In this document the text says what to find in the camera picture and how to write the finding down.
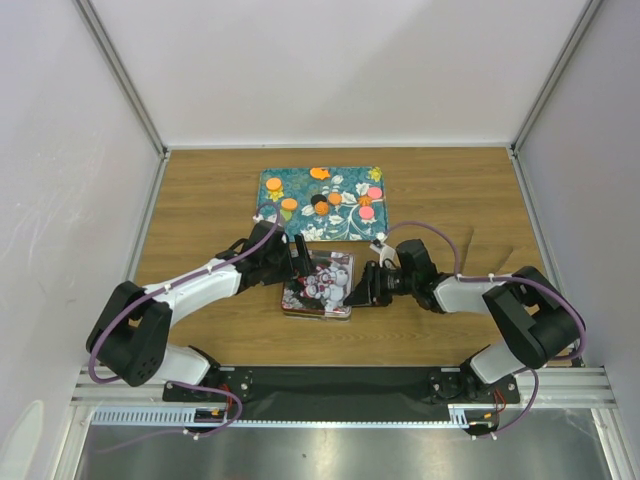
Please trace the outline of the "orange round cookie top-left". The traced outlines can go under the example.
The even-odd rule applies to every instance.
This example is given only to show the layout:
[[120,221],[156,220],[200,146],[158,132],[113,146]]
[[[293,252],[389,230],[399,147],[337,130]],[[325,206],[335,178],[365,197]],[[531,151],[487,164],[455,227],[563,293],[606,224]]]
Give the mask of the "orange round cookie top-left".
[[282,188],[282,181],[280,178],[272,177],[265,182],[265,186],[269,191],[278,191]]

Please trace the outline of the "teal floral serving tray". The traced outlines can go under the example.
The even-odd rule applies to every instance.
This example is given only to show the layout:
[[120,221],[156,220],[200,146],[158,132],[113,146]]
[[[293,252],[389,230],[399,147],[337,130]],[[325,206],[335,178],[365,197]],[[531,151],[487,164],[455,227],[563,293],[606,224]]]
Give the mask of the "teal floral serving tray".
[[[308,242],[359,242],[372,241],[378,233],[389,229],[389,214],[382,170],[377,166],[329,166],[331,178],[319,181],[310,176],[314,167],[268,168],[261,172],[257,193],[258,205],[272,202],[272,207],[263,207],[259,214],[267,216],[283,210],[281,201],[294,198],[298,202],[288,223],[283,220],[286,233],[293,237],[301,234]],[[269,191],[265,182],[272,177],[280,178],[282,188]],[[381,199],[373,200],[367,195],[371,186],[382,189]],[[311,204],[311,197],[322,194],[326,197],[337,192],[342,203],[331,205],[329,214],[319,216]],[[358,214],[361,206],[371,206],[375,211],[372,220],[362,220]]]

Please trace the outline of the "orange fish cookie top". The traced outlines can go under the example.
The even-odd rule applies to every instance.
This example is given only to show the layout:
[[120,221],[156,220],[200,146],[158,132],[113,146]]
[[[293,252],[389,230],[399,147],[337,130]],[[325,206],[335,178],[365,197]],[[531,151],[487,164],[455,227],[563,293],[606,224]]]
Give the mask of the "orange fish cookie top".
[[324,181],[331,178],[331,172],[327,168],[314,167],[310,169],[309,173],[313,179],[319,181]]

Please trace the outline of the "pink round cookie lower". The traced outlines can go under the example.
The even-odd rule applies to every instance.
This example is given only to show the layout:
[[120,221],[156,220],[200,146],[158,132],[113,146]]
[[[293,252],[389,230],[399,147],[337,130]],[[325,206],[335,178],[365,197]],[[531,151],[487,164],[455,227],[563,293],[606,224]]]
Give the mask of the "pink round cookie lower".
[[375,211],[371,206],[361,206],[358,214],[362,220],[372,220],[375,217]]

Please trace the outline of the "green round cookie left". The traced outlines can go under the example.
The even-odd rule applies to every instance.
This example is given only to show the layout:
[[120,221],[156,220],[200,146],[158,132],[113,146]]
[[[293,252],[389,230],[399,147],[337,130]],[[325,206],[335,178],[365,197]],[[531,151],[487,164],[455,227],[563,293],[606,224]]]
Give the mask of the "green round cookie left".
[[292,213],[291,211],[282,210],[282,211],[280,212],[280,215],[281,215],[281,219],[282,219],[285,223],[288,223],[288,222],[291,220],[291,218],[292,218],[292,216],[293,216],[293,213]]

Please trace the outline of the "black round cookie centre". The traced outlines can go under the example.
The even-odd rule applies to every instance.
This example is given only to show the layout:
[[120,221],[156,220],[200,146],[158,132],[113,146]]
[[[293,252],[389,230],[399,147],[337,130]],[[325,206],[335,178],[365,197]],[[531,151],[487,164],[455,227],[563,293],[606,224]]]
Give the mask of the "black round cookie centre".
[[316,194],[316,195],[313,195],[311,197],[311,204],[313,206],[315,206],[316,204],[318,204],[320,202],[326,203],[327,202],[327,197],[325,195],[322,195],[322,194]]

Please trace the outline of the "aluminium frame post right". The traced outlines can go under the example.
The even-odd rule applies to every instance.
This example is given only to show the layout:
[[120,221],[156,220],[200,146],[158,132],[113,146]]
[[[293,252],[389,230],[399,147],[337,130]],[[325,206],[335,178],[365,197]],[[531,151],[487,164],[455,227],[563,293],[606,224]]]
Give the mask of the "aluminium frame post right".
[[517,156],[522,150],[603,4],[603,0],[588,0],[585,2],[549,73],[545,77],[540,91],[510,144],[510,151],[514,156]]

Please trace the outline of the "pink round cookie right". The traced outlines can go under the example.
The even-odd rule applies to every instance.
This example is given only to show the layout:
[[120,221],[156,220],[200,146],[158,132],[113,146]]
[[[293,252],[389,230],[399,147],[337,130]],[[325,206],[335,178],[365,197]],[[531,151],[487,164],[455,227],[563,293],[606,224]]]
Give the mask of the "pink round cookie right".
[[377,200],[377,199],[381,199],[383,196],[383,191],[381,188],[376,187],[376,186],[371,186],[368,191],[367,191],[367,195],[373,199],[373,200]]

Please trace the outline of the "orange round cookie centre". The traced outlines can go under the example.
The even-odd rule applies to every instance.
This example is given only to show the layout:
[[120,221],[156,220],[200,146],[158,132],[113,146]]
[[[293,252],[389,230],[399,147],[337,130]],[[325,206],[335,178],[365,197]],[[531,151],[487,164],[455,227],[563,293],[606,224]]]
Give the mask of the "orange round cookie centre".
[[327,196],[328,202],[331,205],[338,206],[342,203],[342,195],[337,192],[332,192]]

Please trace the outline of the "gold cookie tin box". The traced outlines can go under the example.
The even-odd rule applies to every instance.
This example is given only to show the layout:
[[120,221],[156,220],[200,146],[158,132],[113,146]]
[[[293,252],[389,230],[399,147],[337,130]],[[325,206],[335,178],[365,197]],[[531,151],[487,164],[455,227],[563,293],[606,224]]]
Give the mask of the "gold cookie tin box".
[[346,323],[351,320],[351,315],[315,315],[304,312],[285,313],[284,316],[294,320],[308,320],[308,321],[321,321],[321,322],[334,322],[334,323]]

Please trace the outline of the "orange round cookie left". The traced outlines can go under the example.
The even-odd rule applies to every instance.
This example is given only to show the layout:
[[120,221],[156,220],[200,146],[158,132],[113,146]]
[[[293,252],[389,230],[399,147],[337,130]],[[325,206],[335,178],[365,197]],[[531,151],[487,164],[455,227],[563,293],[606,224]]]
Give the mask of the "orange round cookie left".
[[298,207],[298,202],[294,198],[286,198],[281,201],[281,208],[285,211],[295,211]]

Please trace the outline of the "gold tin lid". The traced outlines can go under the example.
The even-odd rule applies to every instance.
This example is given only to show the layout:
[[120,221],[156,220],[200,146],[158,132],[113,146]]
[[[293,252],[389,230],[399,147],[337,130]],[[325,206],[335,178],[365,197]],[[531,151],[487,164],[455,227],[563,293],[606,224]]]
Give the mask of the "gold tin lid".
[[281,310],[315,315],[351,315],[342,305],[352,291],[355,255],[338,251],[312,250],[312,274],[284,284]]

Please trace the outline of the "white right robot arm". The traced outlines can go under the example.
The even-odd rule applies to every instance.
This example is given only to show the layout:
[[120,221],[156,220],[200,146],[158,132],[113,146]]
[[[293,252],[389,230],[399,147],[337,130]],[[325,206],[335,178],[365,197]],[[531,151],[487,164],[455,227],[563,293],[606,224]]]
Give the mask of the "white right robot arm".
[[345,305],[386,307],[394,297],[409,295],[434,313],[488,315],[502,336],[501,342],[465,360],[453,379],[430,379],[434,399],[482,402],[499,381],[523,370],[536,371],[585,338],[581,316],[534,267],[503,276],[466,277],[441,272],[419,239],[396,248],[375,241],[372,248],[379,258],[366,263]]

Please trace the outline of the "aluminium frame post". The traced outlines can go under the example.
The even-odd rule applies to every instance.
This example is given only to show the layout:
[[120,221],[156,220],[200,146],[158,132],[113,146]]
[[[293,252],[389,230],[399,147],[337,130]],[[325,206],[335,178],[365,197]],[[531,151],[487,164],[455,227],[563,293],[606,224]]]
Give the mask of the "aluminium frame post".
[[152,120],[143,98],[136,88],[94,3],[90,0],[73,0],[72,3],[153,150],[163,161],[167,157],[168,147],[162,140],[159,130]]
[[522,150],[603,4],[603,0],[588,0],[585,2],[549,73],[545,77],[540,91],[510,144],[510,151],[514,156],[517,156]]

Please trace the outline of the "aluminium frame post left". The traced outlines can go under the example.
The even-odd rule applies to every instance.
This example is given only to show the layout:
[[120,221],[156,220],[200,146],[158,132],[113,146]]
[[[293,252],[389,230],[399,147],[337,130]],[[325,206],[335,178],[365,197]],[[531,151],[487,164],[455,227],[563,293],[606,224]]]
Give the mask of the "aluminium frame post left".
[[73,0],[72,3],[153,150],[163,161],[167,157],[168,147],[162,140],[159,130],[152,120],[143,98],[136,88],[94,3],[90,0]]

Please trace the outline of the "pink round cookie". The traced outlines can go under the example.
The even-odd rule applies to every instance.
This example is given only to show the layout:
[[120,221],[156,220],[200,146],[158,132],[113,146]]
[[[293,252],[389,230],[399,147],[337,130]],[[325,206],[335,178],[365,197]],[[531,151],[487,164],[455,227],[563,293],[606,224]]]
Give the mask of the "pink round cookie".
[[381,199],[383,196],[383,191],[381,188],[376,187],[376,186],[371,186],[368,191],[367,191],[367,195],[373,199],[373,200],[377,200],[377,199]]
[[362,220],[372,220],[375,217],[375,211],[371,206],[361,206],[358,214]]

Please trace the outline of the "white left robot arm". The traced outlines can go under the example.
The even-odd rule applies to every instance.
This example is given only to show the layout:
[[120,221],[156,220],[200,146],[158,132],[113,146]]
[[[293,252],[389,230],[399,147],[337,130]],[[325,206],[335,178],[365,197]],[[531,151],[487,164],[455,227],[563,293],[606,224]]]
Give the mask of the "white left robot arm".
[[97,384],[177,382],[196,399],[209,400],[220,388],[213,361],[193,347],[170,344],[171,329],[214,302],[312,270],[304,237],[289,237],[283,226],[262,220],[247,238],[186,274],[147,286],[125,281],[114,288],[87,338],[88,374]]

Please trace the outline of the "orange waffle cookie centre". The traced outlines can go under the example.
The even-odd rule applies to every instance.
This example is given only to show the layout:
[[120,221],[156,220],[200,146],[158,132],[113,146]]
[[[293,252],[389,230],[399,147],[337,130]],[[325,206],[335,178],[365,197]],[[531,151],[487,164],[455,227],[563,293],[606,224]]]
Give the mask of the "orange waffle cookie centre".
[[326,201],[319,201],[314,205],[314,211],[319,216],[326,216],[329,214],[330,206]]

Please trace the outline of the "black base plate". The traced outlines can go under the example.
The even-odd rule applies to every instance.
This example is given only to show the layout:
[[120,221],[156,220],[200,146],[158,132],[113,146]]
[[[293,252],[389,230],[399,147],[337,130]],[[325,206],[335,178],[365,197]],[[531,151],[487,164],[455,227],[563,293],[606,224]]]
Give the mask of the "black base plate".
[[227,366],[203,385],[239,397],[247,421],[431,422],[453,404],[520,402],[514,377],[487,386],[460,367]]

